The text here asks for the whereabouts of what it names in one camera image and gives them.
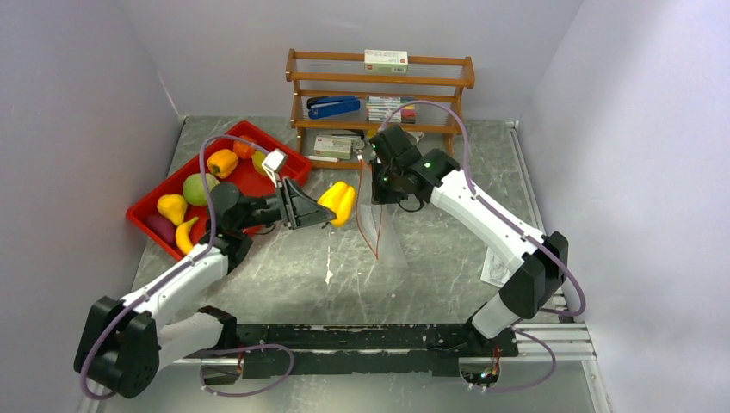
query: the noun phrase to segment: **red plastic tray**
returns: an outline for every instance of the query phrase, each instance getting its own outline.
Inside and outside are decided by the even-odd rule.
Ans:
[[[303,186],[309,177],[309,171],[312,165],[309,160],[301,154],[289,149],[288,146],[270,137],[261,129],[253,126],[251,123],[243,121],[234,126],[227,134],[232,136],[246,136],[254,142],[262,146],[264,149],[273,151],[280,149],[287,154],[287,162],[281,170],[282,176],[293,178],[297,183]],[[230,139],[218,139],[206,148],[206,159],[214,152],[221,149],[233,148],[233,141]],[[138,226],[147,236],[158,243],[165,251],[177,260],[181,260],[184,254],[176,245],[167,244],[156,233],[154,233],[147,225],[145,219],[158,213],[158,199],[162,195],[167,194],[183,194],[183,182],[191,174],[199,174],[198,157],[195,156],[183,165],[177,172],[165,179],[161,184],[154,188],[149,194],[142,198],[127,210],[127,218],[133,224]],[[233,173],[226,179],[220,179],[221,182],[233,182],[241,189],[241,192],[249,196],[265,196],[274,193],[274,184],[271,180],[256,172],[251,160],[238,160],[238,166]],[[193,225],[190,232],[190,240],[196,243],[205,233],[205,225],[207,222],[207,207],[188,205],[188,211],[185,213],[185,220],[193,217],[200,217],[198,222]],[[253,234],[257,228],[250,228],[246,233]]]

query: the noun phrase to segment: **plastic fruit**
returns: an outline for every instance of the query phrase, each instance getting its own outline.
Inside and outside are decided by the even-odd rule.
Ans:
[[[248,140],[249,142],[256,143],[253,141],[253,139],[249,138],[248,136],[242,136],[241,139],[245,139],[245,140]],[[251,159],[251,157],[253,156],[254,152],[256,152],[256,150],[253,149],[253,147],[251,147],[250,145],[247,145],[238,140],[234,140],[233,141],[233,152],[235,152],[236,155],[238,155],[238,157],[245,160],[245,159]]]
[[[210,174],[206,174],[206,181],[208,189],[211,190],[220,183],[215,176]],[[203,187],[201,174],[196,172],[185,179],[185,182],[182,183],[182,196],[190,205],[194,205],[196,207],[204,207],[207,205],[205,188]]]
[[[317,201],[322,207],[333,211],[337,216],[330,224],[336,227],[343,226],[350,219],[352,207],[355,205],[356,191],[345,182],[338,182],[327,189]]]
[[[185,221],[175,230],[175,244],[180,251],[187,255],[193,250],[193,242],[190,241],[190,230],[193,225],[198,222],[198,217],[193,217],[189,221]]]
[[[221,149],[208,157],[206,165],[211,174],[226,179],[236,169],[238,155],[230,149]]]
[[[188,202],[181,195],[162,195],[158,199],[158,212],[170,220],[174,226],[178,226],[185,220],[185,211],[188,210]]]
[[[253,163],[253,168],[256,170],[256,172],[268,177],[268,175],[266,175],[266,171],[263,170],[263,166],[261,166],[264,159],[266,159],[266,155],[264,155],[263,152],[259,151],[254,152],[253,156],[251,156],[251,162]]]
[[[145,225],[162,238],[164,243],[173,244],[175,242],[175,226],[162,215],[158,213],[150,215],[145,218]]]

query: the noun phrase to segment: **blue stapler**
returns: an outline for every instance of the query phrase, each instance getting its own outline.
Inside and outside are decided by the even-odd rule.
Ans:
[[[321,96],[306,100],[309,119],[319,119],[335,114],[360,110],[360,99],[355,96]]]

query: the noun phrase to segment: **yellow bell pepper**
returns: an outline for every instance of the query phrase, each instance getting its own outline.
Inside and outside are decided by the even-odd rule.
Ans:
[[[332,210],[337,215],[336,218],[330,221],[330,224],[339,228],[345,225],[347,220],[350,219],[352,208],[355,205],[355,199],[355,188],[340,181],[332,185],[332,188],[327,189],[327,192],[319,197],[317,203],[322,207]]]
[[[226,179],[238,165],[238,155],[230,149],[221,149],[207,159],[210,173],[220,179]]]

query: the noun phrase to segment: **small box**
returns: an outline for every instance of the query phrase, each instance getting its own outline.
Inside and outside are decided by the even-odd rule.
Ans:
[[[408,52],[366,50],[365,71],[405,75],[408,72]]]
[[[368,122],[382,122],[401,103],[412,101],[412,97],[369,96],[366,102]],[[408,105],[396,112],[390,119],[393,123],[416,123],[416,106]]]
[[[352,139],[319,135],[314,141],[314,154],[321,157],[349,160],[351,152]]]

